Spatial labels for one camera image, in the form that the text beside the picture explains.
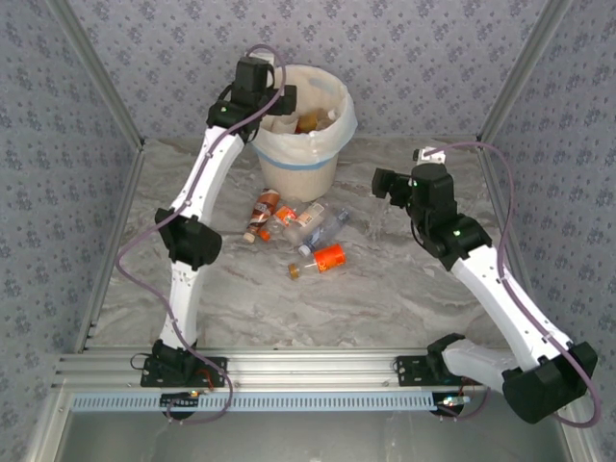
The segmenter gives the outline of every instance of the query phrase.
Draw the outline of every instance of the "bottle label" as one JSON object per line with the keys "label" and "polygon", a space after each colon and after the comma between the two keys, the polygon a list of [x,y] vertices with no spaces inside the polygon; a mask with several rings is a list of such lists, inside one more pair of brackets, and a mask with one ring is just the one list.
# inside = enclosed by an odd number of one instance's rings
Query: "bottle label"
{"label": "bottle label", "polygon": [[261,196],[254,204],[247,231],[252,234],[256,234],[259,231],[259,228],[266,224],[266,221],[276,208],[279,198],[280,194],[275,190],[268,190],[267,188],[263,189]]}
{"label": "bottle label", "polygon": [[347,262],[347,257],[340,244],[334,244],[331,247],[317,250],[314,257],[319,272],[331,270]]}
{"label": "bottle label", "polygon": [[310,221],[318,217],[325,208],[320,204],[312,204],[308,209],[301,214],[295,221],[302,228],[306,226]]}
{"label": "bottle label", "polygon": [[283,205],[282,207],[280,207],[278,212],[276,212],[276,217],[285,226],[289,226],[292,222],[294,222],[297,219],[297,215],[295,214],[295,211],[286,205]]}

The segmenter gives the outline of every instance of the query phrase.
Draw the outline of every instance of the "blue cable tray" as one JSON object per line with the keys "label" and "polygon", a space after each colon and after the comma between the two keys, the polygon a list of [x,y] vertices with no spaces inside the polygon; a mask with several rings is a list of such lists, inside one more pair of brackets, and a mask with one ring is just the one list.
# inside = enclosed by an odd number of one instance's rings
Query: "blue cable tray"
{"label": "blue cable tray", "polygon": [[[227,393],[199,397],[194,407],[173,407],[172,411],[218,411]],[[159,405],[161,393],[77,393],[73,412],[147,412],[166,410]],[[431,392],[340,392],[340,393],[242,393],[233,395],[229,412],[349,412],[349,411],[434,411]]]}

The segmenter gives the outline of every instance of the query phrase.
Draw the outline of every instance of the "orange label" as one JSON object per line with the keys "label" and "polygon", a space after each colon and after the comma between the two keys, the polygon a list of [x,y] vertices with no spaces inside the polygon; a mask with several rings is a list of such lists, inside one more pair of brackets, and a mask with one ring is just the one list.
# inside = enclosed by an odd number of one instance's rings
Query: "orange label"
{"label": "orange label", "polygon": [[319,272],[331,270],[347,262],[347,257],[340,244],[334,244],[331,247],[317,250],[314,256]]}
{"label": "orange label", "polygon": [[276,212],[276,217],[282,221],[282,224],[289,226],[293,221],[295,221],[297,215],[292,208],[283,205],[280,209],[278,209],[278,212]]}

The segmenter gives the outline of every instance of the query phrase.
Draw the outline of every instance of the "orange bottle cap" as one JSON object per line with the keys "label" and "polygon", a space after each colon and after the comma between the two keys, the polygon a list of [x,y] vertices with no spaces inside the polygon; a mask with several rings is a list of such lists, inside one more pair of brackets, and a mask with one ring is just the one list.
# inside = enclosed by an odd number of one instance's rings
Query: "orange bottle cap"
{"label": "orange bottle cap", "polygon": [[269,241],[271,239],[270,231],[268,231],[267,229],[262,229],[261,231],[259,231],[259,237],[265,242]]}

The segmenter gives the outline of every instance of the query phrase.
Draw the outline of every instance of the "clear plastic bottle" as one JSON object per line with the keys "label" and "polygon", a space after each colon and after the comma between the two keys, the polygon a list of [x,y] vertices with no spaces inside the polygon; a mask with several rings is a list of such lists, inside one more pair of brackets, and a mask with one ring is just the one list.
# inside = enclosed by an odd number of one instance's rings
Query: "clear plastic bottle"
{"label": "clear plastic bottle", "polygon": [[282,232],[282,235],[293,246],[301,245],[302,241],[323,222],[329,213],[325,202],[313,202]]}
{"label": "clear plastic bottle", "polygon": [[282,233],[297,219],[297,211],[301,208],[299,199],[289,199],[275,214],[269,217],[265,226],[259,231],[259,237],[265,242]]}
{"label": "clear plastic bottle", "polygon": [[339,267],[347,262],[347,257],[340,244],[317,250],[314,254],[302,258],[297,263],[289,265],[289,275],[292,279],[307,274],[319,274]]}
{"label": "clear plastic bottle", "polygon": [[307,257],[319,248],[333,244],[334,237],[340,232],[348,221],[347,209],[341,209],[337,213],[328,216],[321,225],[317,226],[310,235],[304,239],[304,243],[297,251]]}

